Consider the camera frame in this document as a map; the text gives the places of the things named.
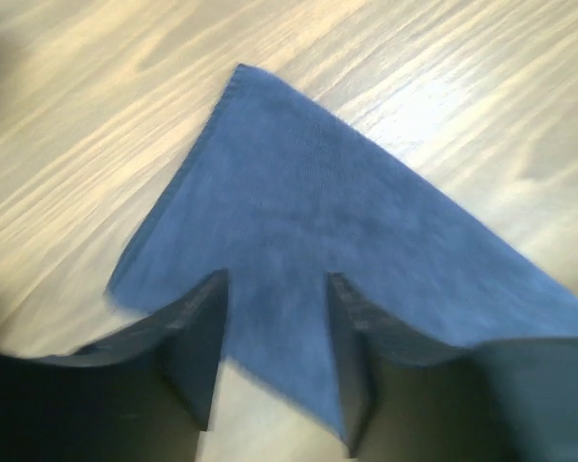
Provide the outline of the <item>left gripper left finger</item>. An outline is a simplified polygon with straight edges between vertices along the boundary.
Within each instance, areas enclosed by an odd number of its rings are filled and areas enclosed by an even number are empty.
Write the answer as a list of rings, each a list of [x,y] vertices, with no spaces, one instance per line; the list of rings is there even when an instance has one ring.
[[[69,355],[0,352],[0,461],[192,461],[227,319],[217,270],[184,297]]]

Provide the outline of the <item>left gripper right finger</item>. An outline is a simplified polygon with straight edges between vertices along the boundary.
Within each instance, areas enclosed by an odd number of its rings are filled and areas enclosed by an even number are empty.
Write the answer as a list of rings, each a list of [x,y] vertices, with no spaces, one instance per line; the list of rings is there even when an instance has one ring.
[[[360,461],[578,461],[578,337],[449,346],[328,277],[342,439]]]

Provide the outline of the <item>dark blue towel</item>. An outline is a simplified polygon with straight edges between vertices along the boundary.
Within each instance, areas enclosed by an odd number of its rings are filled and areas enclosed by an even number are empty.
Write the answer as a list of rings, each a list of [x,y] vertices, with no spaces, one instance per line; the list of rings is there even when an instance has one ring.
[[[153,312],[229,273],[224,351],[342,431],[327,277],[455,346],[578,336],[578,298],[384,149],[274,75],[235,69],[108,291]]]

